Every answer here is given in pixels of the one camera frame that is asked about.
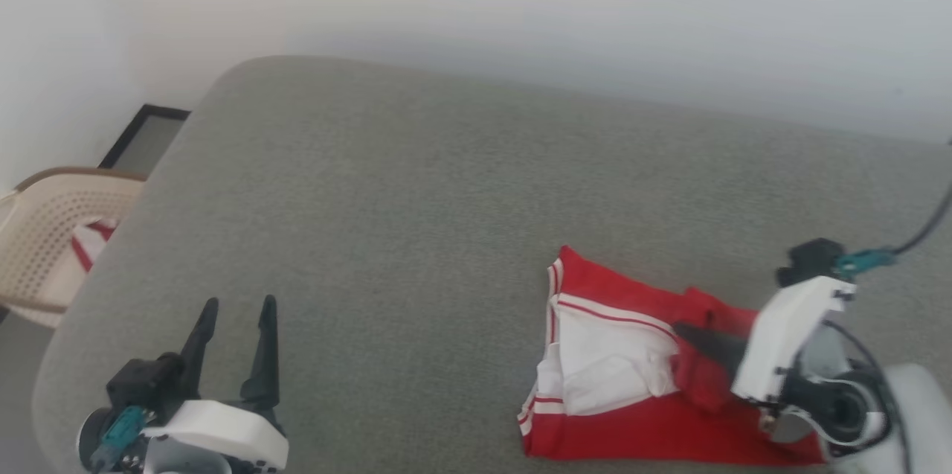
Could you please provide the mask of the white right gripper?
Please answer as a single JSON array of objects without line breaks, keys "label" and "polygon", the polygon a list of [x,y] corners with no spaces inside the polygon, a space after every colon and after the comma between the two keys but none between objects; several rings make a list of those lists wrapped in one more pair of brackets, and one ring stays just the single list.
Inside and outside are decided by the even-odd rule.
[{"label": "white right gripper", "polygon": [[678,321],[680,339],[733,379],[731,392],[756,403],[776,403],[796,355],[830,312],[846,310],[857,285],[831,277],[783,287],[759,311],[748,341]]}]

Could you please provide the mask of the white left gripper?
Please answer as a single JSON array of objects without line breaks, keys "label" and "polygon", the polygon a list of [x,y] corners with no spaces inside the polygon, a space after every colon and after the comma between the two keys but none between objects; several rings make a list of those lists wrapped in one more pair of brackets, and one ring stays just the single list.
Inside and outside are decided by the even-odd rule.
[{"label": "white left gripper", "polygon": [[[209,298],[181,349],[178,389],[184,402],[166,426],[144,430],[147,441],[142,474],[281,474],[289,441],[265,417],[214,400],[199,399],[205,346],[213,338],[218,298]],[[242,405],[259,414],[280,403],[277,301],[266,295],[258,321],[259,339],[251,373],[242,383]]]}]

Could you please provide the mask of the red and white garment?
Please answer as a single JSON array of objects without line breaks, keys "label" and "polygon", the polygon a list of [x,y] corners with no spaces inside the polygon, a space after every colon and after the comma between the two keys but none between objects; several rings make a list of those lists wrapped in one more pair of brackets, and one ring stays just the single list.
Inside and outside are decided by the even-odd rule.
[{"label": "red and white garment", "polygon": [[686,322],[746,339],[755,310],[634,281],[569,246],[547,274],[545,352],[518,419],[528,456],[824,463],[815,433],[776,443],[759,430],[759,411],[730,393],[727,372],[674,330]]}]

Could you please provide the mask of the red white striped garment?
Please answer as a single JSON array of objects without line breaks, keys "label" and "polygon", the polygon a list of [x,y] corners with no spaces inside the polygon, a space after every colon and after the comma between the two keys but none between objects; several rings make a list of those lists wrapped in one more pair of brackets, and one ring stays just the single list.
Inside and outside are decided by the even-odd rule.
[{"label": "red white striped garment", "polygon": [[76,225],[71,231],[69,243],[83,271],[89,273],[92,270],[93,264],[104,251],[118,224],[118,220],[98,217],[98,219],[86,220]]}]

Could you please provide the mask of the grey fabric sofa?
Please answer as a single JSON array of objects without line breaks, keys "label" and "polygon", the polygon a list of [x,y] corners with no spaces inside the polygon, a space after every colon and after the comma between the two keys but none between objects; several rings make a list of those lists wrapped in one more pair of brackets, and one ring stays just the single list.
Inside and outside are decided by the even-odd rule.
[{"label": "grey fabric sofa", "polygon": [[201,392],[248,378],[280,321],[289,474],[769,474],[555,463],[516,417],[561,246],[679,293],[761,307],[789,248],[900,246],[952,183],[932,141],[851,134],[329,57],[222,75],[62,318],[33,393],[59,474],[129,359],[220,301]]}]

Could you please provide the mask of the beige plastic laundry basket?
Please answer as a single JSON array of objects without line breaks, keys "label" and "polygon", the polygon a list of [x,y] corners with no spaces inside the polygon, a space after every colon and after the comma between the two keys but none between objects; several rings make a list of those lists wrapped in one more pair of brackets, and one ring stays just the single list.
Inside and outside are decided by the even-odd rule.
[{"label": "beige plastic laundry basket", "polygon": [[0,197],[0,307],[54,330],[89,273],[71,249],[86,220],[128,216],[147,178],[139,173],[54,167]]}]

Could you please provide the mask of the black framed panel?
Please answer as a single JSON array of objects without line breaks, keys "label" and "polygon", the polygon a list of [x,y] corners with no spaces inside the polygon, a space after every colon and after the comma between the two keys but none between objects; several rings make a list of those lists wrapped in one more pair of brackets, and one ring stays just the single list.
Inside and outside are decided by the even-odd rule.
[{"label": "black framed panel", "polygon": [[98,167],[149,175],[190,114],[190,111],[177,108],[143,105]]}]

